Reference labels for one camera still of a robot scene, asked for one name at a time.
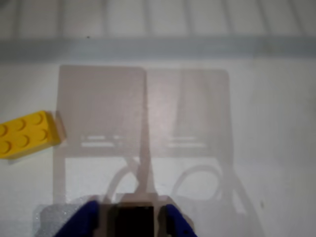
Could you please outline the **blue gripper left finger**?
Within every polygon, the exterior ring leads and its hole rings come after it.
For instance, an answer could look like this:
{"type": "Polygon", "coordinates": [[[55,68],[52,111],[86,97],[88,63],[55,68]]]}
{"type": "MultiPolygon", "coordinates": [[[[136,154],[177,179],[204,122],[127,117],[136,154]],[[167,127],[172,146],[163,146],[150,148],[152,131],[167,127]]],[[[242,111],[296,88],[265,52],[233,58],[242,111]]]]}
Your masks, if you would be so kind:
{"type": "Polygon", "coordinates": [[[83,205],[55,234],[56,237],[92,237],[99,227],[99,203],[89,201],[83,205]]]}

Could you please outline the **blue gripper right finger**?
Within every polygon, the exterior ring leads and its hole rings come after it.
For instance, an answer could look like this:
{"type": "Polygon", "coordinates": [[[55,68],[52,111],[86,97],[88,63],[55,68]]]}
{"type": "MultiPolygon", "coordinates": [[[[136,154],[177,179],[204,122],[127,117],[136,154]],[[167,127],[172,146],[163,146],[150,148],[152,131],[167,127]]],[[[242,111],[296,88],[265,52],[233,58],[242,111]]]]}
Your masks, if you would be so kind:
{"type": "Polygon", "coordinates": [[[159,236],[196,237],[197,235],[180,210],[172,204],[167,204],[159,212],[159,236]]]}

